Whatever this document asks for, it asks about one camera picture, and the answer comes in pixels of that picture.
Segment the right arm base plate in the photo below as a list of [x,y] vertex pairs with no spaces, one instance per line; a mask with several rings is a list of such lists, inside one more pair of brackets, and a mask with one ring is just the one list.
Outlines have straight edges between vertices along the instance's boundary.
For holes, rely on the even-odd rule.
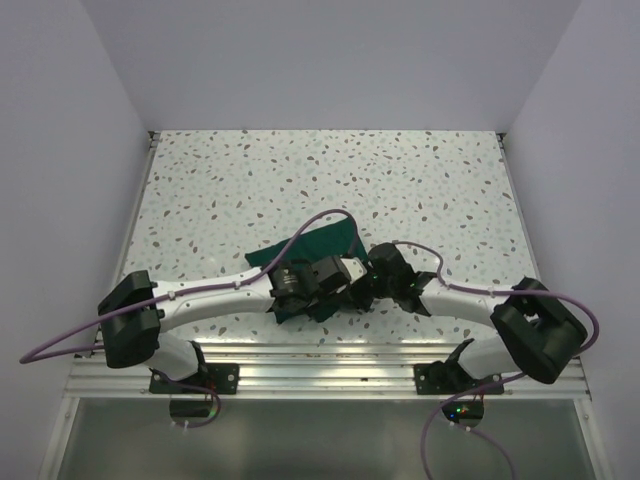
[[418,395],[454,395],[479,387],[484,394],[504,393],[504,387],[495,385],[491,376],[473,379],[457,364],[448,362],[415,364],[413,378]]

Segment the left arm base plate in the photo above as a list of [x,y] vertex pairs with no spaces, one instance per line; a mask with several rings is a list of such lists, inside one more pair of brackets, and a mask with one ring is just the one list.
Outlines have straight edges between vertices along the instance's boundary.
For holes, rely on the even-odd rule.
[[149,384],[152,394],[196,394],[215,392],[218,395],[235,395],[240,379],[237,363],[207,363],[196,374],[182,380],[168,380],[153,371]]

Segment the green surgical drape cloth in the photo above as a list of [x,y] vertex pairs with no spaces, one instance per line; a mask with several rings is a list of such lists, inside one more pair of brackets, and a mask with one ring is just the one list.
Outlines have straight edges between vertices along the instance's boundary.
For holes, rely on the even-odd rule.
[[270,247],[247,253],[245,260],[250,266],[261,269],[270,263],[275,264],[268,273],[272,289],[295,284],[309,290],[323,291],[345,287],[336,302],[319,311],[319,316],[307,316],[317,323],[326,321],[340,309],[353,309],[347,305],[348,288],[353,284],[349,283],[341,258],[358,258],[365,266],[368,258],[357,228],[350,219],[303,233],[290,248],[286,248],[286,244],[282,240]]

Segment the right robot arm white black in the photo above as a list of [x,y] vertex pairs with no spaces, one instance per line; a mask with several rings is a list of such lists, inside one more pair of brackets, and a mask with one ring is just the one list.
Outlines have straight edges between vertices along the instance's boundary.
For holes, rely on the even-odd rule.
[[418,271],[395,243],[374,247],[348,298],[359,310],[377,299],[390,299],[403,311],[425,317],[458,318],[494,329],[485,340],[466,339],[441,362],[427,366],[424,377],[437,393],[464,393],[494,387],[507,373],[519,372],[552,384],[587,343],[588,332],[567,308],[566,300],[538,280],[523,278],[507,290],[444,279],[443,267]]

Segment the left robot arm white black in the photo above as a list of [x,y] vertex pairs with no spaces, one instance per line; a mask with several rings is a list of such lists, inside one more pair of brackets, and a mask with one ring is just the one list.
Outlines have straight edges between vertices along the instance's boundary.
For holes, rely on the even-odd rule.
[[358,259],[340,256],[280,261],[190,282],[154,281],[147,271],[135,271],[98,306],[106,364],[111,369],[145,365],[185,392],[197,392],[208,379],[203,354],[196,342],[176,337],[175,329],[243,313],[272,313],[278,320],[319,315],[363,273]]

